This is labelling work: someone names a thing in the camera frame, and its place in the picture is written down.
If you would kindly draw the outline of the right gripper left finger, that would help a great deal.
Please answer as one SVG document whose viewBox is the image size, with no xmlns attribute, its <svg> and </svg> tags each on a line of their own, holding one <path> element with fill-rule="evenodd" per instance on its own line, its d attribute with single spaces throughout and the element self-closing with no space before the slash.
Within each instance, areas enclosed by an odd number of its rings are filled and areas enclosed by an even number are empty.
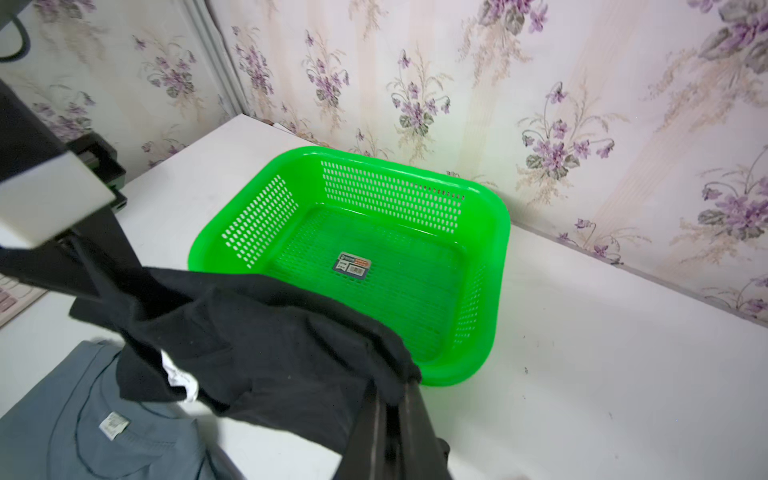
<svg viewBox="0 0 768 480">
<path fill-rule="evenodd" d="M 370 382 L 333 480 L 383 479 L 386 434 L 387 404 Z"/>
</svg>

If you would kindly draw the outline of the green plastic basket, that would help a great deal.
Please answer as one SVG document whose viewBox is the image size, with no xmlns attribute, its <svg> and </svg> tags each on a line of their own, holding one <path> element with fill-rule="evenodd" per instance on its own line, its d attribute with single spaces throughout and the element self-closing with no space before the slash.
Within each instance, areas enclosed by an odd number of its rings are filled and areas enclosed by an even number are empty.
<svg viewBox="0 0 768 480">
<path fill-rule="evenodd" d="M 268 162 L 197 235 L 187 265 L 339 301 L 395 331 L 426 385 L 447 387 L 492 350 L 509 234 L 483 185 L 308 146 Z"/>
</svg>

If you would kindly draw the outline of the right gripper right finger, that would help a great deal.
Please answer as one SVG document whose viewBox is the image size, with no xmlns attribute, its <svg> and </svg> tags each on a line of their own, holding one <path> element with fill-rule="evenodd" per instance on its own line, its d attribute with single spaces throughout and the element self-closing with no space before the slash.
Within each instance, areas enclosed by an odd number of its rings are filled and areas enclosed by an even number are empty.
<svg viewBox="0 0 768 480">
<path fill-rule="evenodd" d="M 405 386 L 396 414 L 397 479 L 451 479 L 445 444 L 435 434 L 417 382 Z"/>
</svg>

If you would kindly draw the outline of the black t-shirt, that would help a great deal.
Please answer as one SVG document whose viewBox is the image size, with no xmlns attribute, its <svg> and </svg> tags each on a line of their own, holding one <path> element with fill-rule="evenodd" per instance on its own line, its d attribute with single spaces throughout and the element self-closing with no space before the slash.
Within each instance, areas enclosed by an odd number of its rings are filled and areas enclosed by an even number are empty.
<svg viewBox="0 0 768 480">
<path fill-rule="evenodd" d="M 184 399 L 163 367 L 169 358 L 216 415 L 339 453 L 370 382 L 393 406 L 422 378 L 394 331 L 329 297 L 260 274 L 142 266 L 136 287 L 107 284 L 70 311 L 124 340 L 116 378 L 125 400 Z"/>
</svg>

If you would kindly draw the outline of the grey t-shirt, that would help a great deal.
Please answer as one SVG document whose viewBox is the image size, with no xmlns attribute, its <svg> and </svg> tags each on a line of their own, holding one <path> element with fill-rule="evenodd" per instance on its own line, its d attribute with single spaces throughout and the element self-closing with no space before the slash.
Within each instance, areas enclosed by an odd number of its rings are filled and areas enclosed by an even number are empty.
<svg viewBox="0 0 768 480">
<path fill-rule="evenodd" d="M 1 419 L 4 479 L 233 479 L 197 422 L 125 400 L 120 347 L 81 342 Z"/>
</svg>

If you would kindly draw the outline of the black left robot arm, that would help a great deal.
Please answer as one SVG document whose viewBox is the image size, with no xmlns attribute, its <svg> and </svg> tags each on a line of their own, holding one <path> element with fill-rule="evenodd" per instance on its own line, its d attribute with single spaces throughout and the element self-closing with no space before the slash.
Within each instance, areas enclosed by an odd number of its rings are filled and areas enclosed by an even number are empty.
<svg viewBox="0 0 768 480">
<path fill-rule="evenodd" d="M 1 272 L 27 285 L 97 299 L 81 255 L 140 265 L 114 212 L 121 166 L 88 133 L 64 143 L 7 85 L 1 86 Z"/>
</svg>

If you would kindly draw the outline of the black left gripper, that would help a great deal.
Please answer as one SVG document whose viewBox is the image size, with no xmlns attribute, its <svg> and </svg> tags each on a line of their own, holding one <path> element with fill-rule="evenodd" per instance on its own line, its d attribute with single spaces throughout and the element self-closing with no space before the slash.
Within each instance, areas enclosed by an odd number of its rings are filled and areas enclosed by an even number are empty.
<svg viewBox="0 0 768 480">
<path fill-rule="evenodd" d="M 121 193 L 126 170 L 117 151 L 96 132 L 66 145 L 115 195 L 111 208 L 98 210 L 34 249 L 3 248 L 1 273 L 75 297 L 100 297 L 107 284 L 134 288 L 144 281 L 144 268 L 114 214 L 127 204 Z"/>
</svg>

